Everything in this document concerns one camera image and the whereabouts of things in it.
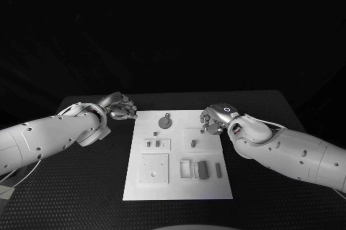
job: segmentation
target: round disc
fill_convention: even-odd
[[[171,126],[171,119],[168,117],[161,117],[158,120],[158,127],[167,129]]]

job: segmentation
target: textured table surface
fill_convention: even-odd
[[[275,90],[128,94],[139,110],[197,110],[229,103],[242,113],[304,131]],[[57,112],[100,95],[69,96]],[[110,134],[44,159],[15,188],[0,229],[136,229],[206,224],[239,229],[344,229],[346,200],[242,158],[220,135],[232,200],[122,201],[134,120],[108,118]]]

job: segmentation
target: black background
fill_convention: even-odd
[[[275,89],[307,132],[346,147],[346,0],[0,7],[1,128],[53,115],[66,96]]]

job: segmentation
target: mounting hole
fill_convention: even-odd
[[[299,154],[301,157],[304,157],[308,154],[307,150],[304,150]]]

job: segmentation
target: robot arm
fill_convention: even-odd
[[[0,175],[64,150],[73,142],[83,147],[110,132],[106,114],[115,120],[135,119],[136,107],[119,92],[96,104],[76,103],[57,115],[0,130]]]
[[[286,177],[327,186],[346,193],[346,150],[317,137],[288,130],[271,129],[260,120],[239,115],[227,104],[207,107],[200,122],[213,119],[214,124],[203,125],[210,134],[226,129],[237,154],[256,160],[266,168]]]

